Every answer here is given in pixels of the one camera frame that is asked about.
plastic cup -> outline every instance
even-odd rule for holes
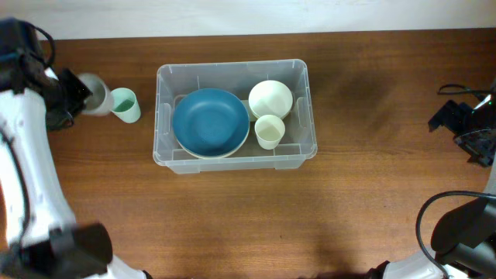
[[[275,115],[283,119],[293,106],[293,94],[282,82],[262,81],[250,91],[248,103],[257,118]]]
[[[134,123],[140,119],[141,110],[136,95],[131,89],[117,88],[110,92],[114,98],[112,112],[126,123]]]
[[[275,115],[264,115],[255,122],[258,144],[265,150],[276,148],[285,132],[284,122]]]
[[[79,74],[79,80],[86,85],[92,95],[84,103],[86,108],[81,112],[85,115],[103,116],[108,115],[114,105],[114,98],[103,80],[96,74]]]

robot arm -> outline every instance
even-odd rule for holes
[[[91,92],[69,70],[54,74],[35,28],[0,21],[0,181],[10,248],[0,256],[0,272],[34,279],[151,278],[112,255],[102,224],[78,226],[64,198],[46,130],[71,126]]]
[[[493,130],[496,126],[495,107],[490,102],[496,92],[496,79],[491,90],[477,92],[483,92],[487,96],[476,95],[481,103],[475,108],[449,101],[429,121],[431,130],[444,125],[455,132],[455,142],[472,155],[470,162],[485,167],[492,165],[484,189],[485,194],[493,195],[492,201],[487,197],[478,198],[446,213],[432,234],[433,249],[427,248],[430,256],[443,265],[452,279],[496,277],[496,168],[493,164],[496,142]],[[481,196],[473,192],[468,194]],[[441,279],[444,274],[421,251],[406,260],[383,263],[377,269],[370,270],[367,276],[367,279]]]

wooden table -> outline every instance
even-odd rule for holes
[[[296,278],[364,272],[419,250],[415,217],[430,196],[481,191],[453,134],[427,122],[457,82],[488,88],[494,29],[212,36],[57,42],[57,67],[133,89],[142,118],[80,116],[49,135],[81,223],[100,221],[115,253],[155,278]],[[176,175],[152,159],[156,72],[163,64],[300,58],[308,64],[319,151],[297,170]],[[457,102],[477,104],[472,97]],[[425,216],[426,242],[447,198]]]

blue bowl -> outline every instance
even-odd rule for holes
[[[179,144],[198,158],[222,158],[238,150],[250,131],[241,100],[221,89],[200,89],[179,102],[172,119]]]

clear plastic bin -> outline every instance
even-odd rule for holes
[[[202,160],[181,148],[172,130],[172,116],[184,96],[201,88],[220,88],[247,100],[253,86],[269,79],[286,84],[294,97],[293,108],[284,119],[286,133],[274,150],[265,150],[258,145],[253,129],[255,122],[251,123],[246,142],[230,157]],[[158,70],[153,159],[160,166],[167,166],[176,174],[295,169],[316,153],[308,71],[302,60],[169,64]]]

